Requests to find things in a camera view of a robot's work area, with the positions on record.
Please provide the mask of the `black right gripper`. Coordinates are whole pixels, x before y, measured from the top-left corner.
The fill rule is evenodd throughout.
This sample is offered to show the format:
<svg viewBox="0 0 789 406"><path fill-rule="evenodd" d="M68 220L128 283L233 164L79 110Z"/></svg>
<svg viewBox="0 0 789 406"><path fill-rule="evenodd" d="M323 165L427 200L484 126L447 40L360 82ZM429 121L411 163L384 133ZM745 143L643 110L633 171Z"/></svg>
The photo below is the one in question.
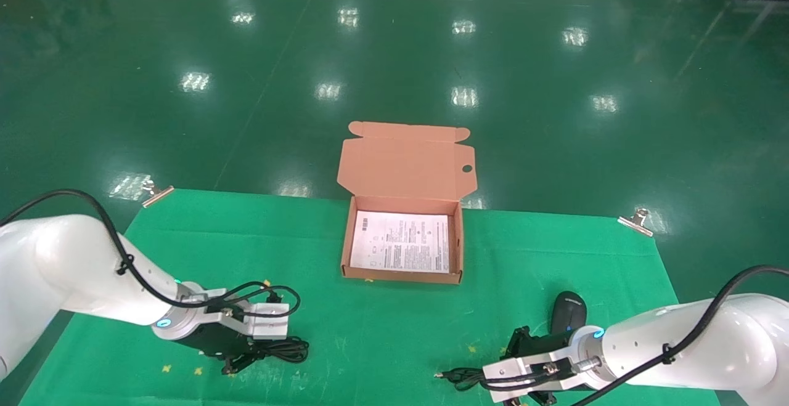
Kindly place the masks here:
<svg viewBox="0 0 789 406"><path fill-rule="evenodd" d="M575 330L567 330L557 334L538 336L532 334L530 327L516 328L509 344L502 352L502 359L511 358L536 358L536 360L558 360L560 357L550 357L551 353L560 352L570 347L570 342L576 334ZM557 404L553 392L529 392L527 396L507 399L507 405L538 405L549 406Z"/></svg>

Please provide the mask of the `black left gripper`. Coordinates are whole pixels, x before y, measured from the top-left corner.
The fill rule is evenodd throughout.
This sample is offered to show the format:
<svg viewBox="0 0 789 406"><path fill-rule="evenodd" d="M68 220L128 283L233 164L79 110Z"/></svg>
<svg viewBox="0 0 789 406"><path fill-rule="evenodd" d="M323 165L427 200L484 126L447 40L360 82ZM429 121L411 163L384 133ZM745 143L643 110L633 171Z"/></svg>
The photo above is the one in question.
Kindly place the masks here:
<svg viewBox="0 0 789 406"><path fill-rule="evenodd" d="M244 369L243 363L259 359L258 344L249 343L248 336L220 323L197 325L194 331L179 338L178 344L222 359L223 375L234 375Z"/></svg>

